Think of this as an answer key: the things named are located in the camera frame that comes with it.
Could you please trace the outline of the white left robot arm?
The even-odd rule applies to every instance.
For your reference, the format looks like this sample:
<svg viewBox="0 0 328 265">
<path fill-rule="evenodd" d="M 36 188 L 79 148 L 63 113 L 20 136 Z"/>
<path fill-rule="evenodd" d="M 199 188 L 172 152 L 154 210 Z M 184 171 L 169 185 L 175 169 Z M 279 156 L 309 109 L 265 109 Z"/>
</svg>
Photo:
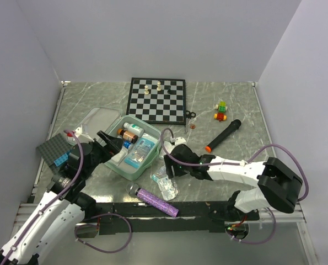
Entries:
<svg viewBox="0 0 328 265">
<path fill-rule="evenodd" d="M 76 144 L 67 151 L 68 159 L 53 176 L 50 187 L 21 229 L 0 248 L 0 264 L 40 264 L 52 240 L 77 223 L 89 222 L 96 215 L 96 200 L 84 194 L 86 180 L 95 168 L 117 155 L 123 140 L 103 131 L 95 139 L 80 142 L 75 131 L 65 130 Z"/>
</svg>

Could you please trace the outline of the alcohol wipe sachets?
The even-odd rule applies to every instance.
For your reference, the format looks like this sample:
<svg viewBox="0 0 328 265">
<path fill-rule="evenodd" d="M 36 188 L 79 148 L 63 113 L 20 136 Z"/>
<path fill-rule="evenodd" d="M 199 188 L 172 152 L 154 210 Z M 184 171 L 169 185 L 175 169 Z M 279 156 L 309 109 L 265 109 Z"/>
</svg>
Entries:
<svg viewBox="0 0 328 265">
<path fill-rule="evenodd" d="M 175 199 L 179 193 L 176 183 L 167 177 L 161 178 L 158 186 L 165 201 Z"/>
</svg>

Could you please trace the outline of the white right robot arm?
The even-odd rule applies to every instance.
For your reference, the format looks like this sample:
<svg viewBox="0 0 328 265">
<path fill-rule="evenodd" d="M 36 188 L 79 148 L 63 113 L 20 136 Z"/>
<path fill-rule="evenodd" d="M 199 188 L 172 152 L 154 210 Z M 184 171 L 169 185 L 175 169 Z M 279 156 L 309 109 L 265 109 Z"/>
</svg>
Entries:
<svg viewBox="0 0 328 265">
<path fill-rule="evenodd" d="M 215 155 L 198 156 L 187 145 L 179 144 L 171 151 L 164 150 L 164 161 L 169 178 L 189 174 L 199 180 L 251 186 L 251 190 L 236 191 L 230 199 L 228 214 L 234 220 L 268 207 L 286 214 L 293 213 L 303 185 L 302 178 L 275 157 L 252 162 Z"/>
</svg>

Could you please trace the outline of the white medicine bottle green label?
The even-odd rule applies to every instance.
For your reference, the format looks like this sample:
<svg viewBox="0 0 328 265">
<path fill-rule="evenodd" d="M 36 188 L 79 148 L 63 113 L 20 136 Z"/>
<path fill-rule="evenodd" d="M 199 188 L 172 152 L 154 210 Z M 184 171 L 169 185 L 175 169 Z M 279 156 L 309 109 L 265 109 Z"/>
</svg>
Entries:
<svg viewBox="0 0 328 265">
<path fill-rule="evenodd" d="M 138 137 L 142 137 L 142 135 L 144 134 L 144 129 L 136 124 L 124 123 L 123 127 L 129 132 L 137 135 Z"/>
</svg>

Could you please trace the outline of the white gauze pad packet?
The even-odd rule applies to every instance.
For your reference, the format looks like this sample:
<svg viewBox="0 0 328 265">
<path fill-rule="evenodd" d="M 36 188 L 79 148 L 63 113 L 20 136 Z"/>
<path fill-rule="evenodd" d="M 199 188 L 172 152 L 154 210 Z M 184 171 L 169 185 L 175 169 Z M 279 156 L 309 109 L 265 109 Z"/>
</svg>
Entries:
<svg viewBox="0 0 328 265">
<path fill-rule="evenodd" d="M 120 152 L 111 158 L 111 163 L 113 163 L 115 166 L 118 166 L 125 159 L 127 155 L 128 155 L 128 148 L 123 146 Z"/>
</svg>

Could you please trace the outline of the black binder clip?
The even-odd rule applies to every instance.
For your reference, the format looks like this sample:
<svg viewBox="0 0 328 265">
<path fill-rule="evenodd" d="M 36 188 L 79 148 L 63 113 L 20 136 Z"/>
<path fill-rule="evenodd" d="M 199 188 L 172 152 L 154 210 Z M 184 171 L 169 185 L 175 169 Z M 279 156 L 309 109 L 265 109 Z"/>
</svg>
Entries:
<svg viewBox="0 0 328 265">
<path fill-rule="evenodd" d="M 196 113 L 187 110 L 185 116 L 186 116 L 187 119 L 192 119 L 192 118 L 196 117 Z"/>
</svg>

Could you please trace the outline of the blue white bandage roll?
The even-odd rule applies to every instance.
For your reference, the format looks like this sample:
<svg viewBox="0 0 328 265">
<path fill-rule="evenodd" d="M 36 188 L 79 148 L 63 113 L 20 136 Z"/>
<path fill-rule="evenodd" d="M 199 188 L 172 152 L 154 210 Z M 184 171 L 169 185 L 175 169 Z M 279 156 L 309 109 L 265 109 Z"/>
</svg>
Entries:
<svg viewBox="0 0 328 265">
<path fill-rule="evenodd" d="M 132 148 L 133 144 L 130 143 L 129 141 L 124 141 L 124 142 L 123 142 L 123 146 L 124 146 L 126 149 L 130 150 L 130 149 Z"/>
</svg>

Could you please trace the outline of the brown orange syrup bottle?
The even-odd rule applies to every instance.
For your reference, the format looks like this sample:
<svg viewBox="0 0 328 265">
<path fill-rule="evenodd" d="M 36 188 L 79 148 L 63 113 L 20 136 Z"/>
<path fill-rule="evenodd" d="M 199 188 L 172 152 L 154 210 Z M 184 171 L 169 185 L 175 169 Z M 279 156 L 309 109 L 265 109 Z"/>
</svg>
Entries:
<svg viewBox="0 0 328 265">
<path fill-rule="evenodd" d="M 138 136 L 128 130 L 118 129 L 118 136 L 122 137 L 125 141 L 130 142 L 131 144 L 135 144 L 138 140 Z"/>
</svg>

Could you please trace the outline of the blue white mask packet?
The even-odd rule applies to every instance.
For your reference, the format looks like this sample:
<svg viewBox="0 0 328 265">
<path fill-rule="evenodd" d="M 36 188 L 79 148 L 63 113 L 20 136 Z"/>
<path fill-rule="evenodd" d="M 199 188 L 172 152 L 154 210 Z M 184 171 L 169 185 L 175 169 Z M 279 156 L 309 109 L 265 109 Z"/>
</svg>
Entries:
<svg viewBox="0 0 328 265">
<path fill-rule="evenodd" d="M 125 157 L 124 162 L 135 169 L 139 169 L 157 143 L 156 138 L 144 133 Z"/>
</svg>

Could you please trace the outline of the clear plaster strip packet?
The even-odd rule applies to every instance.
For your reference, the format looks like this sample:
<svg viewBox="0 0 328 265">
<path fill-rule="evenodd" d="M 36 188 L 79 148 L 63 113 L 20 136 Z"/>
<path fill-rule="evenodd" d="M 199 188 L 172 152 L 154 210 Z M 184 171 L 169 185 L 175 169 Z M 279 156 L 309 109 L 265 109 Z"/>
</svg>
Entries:
<svg viewBox="0 0 328 265">
<path fill-rule="evenodd" d="M 171 153 L 173 148 L 175 147 L 174 144 L 172 144 L 171 142 L 168 141 L 164 141 L 164 147 L 166 148 L 166 150 Z"/>
</svg>

